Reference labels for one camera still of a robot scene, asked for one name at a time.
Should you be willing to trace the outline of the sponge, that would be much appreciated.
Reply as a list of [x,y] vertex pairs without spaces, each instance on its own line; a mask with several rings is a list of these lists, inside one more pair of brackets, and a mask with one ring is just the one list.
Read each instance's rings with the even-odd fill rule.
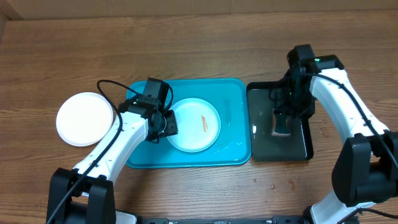
[[272,132],[273,136],[290,136],[289,118],[284,114],[273,114]]

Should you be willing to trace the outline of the light blue plate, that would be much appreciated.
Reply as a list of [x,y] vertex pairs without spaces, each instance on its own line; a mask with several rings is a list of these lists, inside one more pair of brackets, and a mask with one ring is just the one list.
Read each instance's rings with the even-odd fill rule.
[[199,98],[186,98],[176,102],[171,109],[175,113],[178,133],[167,139],[183,152],[200,152],[217,140],[221,131],[221,119],[213,105]]

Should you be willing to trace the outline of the white plate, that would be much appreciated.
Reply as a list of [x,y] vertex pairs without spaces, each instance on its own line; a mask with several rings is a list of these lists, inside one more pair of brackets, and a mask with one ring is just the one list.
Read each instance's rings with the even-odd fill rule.
[[63,103],[55,125],[58,135],[67,144],[85,147],[104,137],[113,118],[113,109],[103,96],[83,92],[71,96]]

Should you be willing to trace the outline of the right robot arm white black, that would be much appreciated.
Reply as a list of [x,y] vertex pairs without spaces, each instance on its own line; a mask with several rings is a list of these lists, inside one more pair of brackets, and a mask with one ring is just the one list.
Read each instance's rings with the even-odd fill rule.
[[346,223],[373,205],[397,196],[397,133],[380,122],[349,82],[337,56],[289,56],[274,103],[272,133],[288,136],[288,122],[313,114],[319,101],[343,148],[332,171],[332,191],[307,208],[302,223]]

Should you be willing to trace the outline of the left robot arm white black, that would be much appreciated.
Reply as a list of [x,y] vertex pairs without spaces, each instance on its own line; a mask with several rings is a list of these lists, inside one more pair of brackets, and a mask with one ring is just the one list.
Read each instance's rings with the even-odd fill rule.
[[177,134],[174,111],[153,111],[144,118],[120,113],[90,154],[72,170],[58,168],[50,179],[47,223],[129,223],[134,214],[116,209],[114,183],[135,148]]

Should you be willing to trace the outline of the teal plastic tray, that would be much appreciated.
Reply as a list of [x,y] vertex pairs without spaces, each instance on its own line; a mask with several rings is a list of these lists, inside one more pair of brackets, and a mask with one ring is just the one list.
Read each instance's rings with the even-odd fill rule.
[[221,119],[221,131],[208,149],[200,152],[183,152],[169,140],[159,143],[140,143],[126,164],[135,169],[178,167],[235,166],[248,161],[251,156],[250,128],[246,87],[237,78],[211,78],[196,80],[169,80],[174,91],[167,97],[172,106],[186,98],[199,98],[209,102]]

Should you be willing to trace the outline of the black plastic tray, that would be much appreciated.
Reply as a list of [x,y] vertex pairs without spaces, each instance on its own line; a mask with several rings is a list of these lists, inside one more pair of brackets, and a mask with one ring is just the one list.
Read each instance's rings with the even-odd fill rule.
[[278,82],[252,82],[246,87],[252,157],[256,161],[307,161],[313,158],[313,144],[307,118],[289,118],[275,134],[274,102],[269,92],[282,88]]

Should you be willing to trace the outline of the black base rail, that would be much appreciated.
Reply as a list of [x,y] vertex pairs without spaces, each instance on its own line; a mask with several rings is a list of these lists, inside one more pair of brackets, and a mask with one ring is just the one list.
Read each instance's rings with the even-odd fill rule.
[[311,224],[303,216],[273,216],[268,218],[179,219],[142,218],[131,213],[116,212],[116,224]]

